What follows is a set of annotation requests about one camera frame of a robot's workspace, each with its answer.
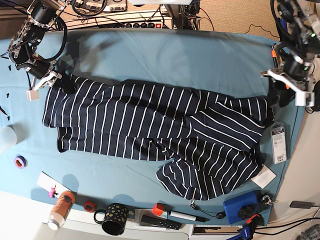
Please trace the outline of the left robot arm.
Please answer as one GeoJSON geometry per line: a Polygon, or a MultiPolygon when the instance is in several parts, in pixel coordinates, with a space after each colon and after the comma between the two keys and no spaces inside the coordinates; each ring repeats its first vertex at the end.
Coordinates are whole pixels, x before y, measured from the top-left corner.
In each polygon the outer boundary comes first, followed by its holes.
{"type": "Polygon", "coordinates": [[[320,82],[315,79],[320,57],[320,19],[307,3],[272,0],[270,10],[280,43],[272,46],[274,68],[261,72],[268,79],[271,106],[294,102],[308,113],[320,110],[320,82]]]}

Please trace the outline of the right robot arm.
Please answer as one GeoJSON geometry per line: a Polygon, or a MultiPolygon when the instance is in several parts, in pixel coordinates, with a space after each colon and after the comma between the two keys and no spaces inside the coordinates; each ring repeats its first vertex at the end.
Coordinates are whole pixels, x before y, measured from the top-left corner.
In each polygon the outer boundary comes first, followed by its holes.
{"type": "Polygon", "coordinates": [[[23,69],[28,79],[27,95],[30,101],[37,99],[38,90],[49,86],[66,94],[74,94],[76,84],[65,72],[56,70],[58,57],[63,53],[68,36],[67,25],[61,18],[69,0],[34,0],[23,11],[27,18],[20,30],[12,37],[8,49],[0,57],[9,59],[17,70],[23,69]],[[63,31],[59,51],[44,58],[37,53],[45,33],[52,28],[63,31]]]}

